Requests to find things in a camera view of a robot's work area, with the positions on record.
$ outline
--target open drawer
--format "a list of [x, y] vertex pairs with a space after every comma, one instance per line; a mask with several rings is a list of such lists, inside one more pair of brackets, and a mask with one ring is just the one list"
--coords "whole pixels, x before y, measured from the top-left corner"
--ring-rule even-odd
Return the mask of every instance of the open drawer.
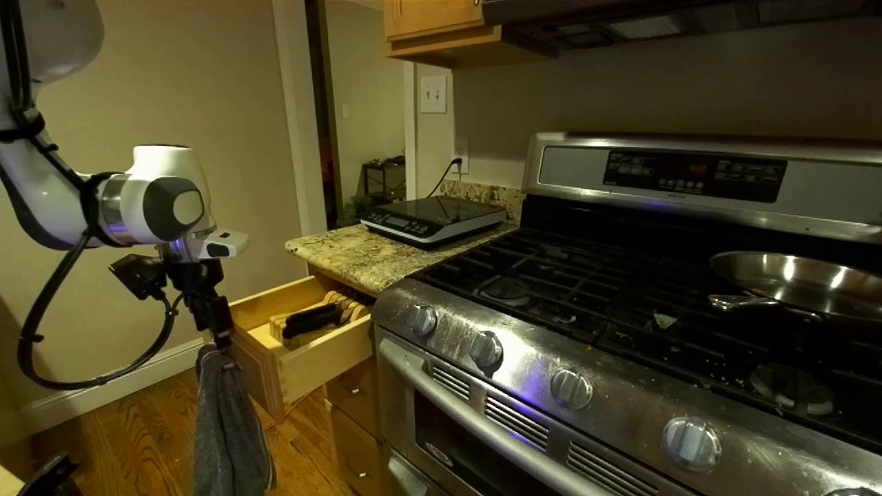
[[[287, 315], [343, 301], [346, 322], [281, 338]], [[300, 278], [232, 304], [232, 356], [243, 366], [252, 396], [277, 419], [287, 406], [372, 356], [369, 315], [321, 278]]]

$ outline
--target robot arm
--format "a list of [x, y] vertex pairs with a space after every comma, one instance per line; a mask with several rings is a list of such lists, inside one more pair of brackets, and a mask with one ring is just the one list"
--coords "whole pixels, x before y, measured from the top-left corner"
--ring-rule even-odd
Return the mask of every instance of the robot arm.
[[[234, 257], [247, 235], [215, 225], [196, 155], [186, 147], [136, 147], [134, 167], [81, 173], [59, 158], [59, 147], [47, 138], [44, 118], [34, 105], [34, 92], [41, 83], [68, 78], [98, 54], [102, 45], [98, 3], [0, 0], [0, 28], [0, 180], [21, 225], [36, 242], [69, 250], [69, 264], [77, 260], [76, 250], [87, 246], [157, 246], [160, 260], [124, 257], [114, 264], [114, 273], [138, 298], [154, 295], [163, 301], [170, 276], [190, 305], [196, 326], [209, 329], [222, 346], [229, 344], [226, 298], [215, 293], [223, 278], [218, 260]], [[55, 284], [55, 276], [26, 320], [23, 373], [51, 389], [99, 385], [120, 378], [121, 373], [55, 384], [36, 375], [30, 346], [41, 338], [36, 326], [62, 284]]]

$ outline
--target dish towel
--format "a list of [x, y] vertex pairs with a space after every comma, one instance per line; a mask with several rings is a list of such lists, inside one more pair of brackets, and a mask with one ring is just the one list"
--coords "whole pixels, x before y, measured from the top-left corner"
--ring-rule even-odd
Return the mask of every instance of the dish towel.
[[215, 344], [198, 351], [196, 496], [263, 496], [273, 458], [240, 366]]

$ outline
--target electrical outlet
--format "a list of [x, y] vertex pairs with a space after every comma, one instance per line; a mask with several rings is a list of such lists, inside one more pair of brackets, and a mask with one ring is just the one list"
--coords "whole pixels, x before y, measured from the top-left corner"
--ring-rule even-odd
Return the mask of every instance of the electrical outlet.
[[458, 141], [455, 158], [462, 158], [458, 177], [469, 173], [469, 141]]
[[445, 75], [420, 78], [420, 112], [447, 112], [447, 81], [445, 81]]

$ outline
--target range hood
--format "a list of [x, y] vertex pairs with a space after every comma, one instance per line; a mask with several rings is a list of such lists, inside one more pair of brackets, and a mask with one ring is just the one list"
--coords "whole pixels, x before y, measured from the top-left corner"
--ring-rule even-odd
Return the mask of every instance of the range hood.
[[485, 23], [544, 49], [876, 16], [882, 0], [485, 0]]

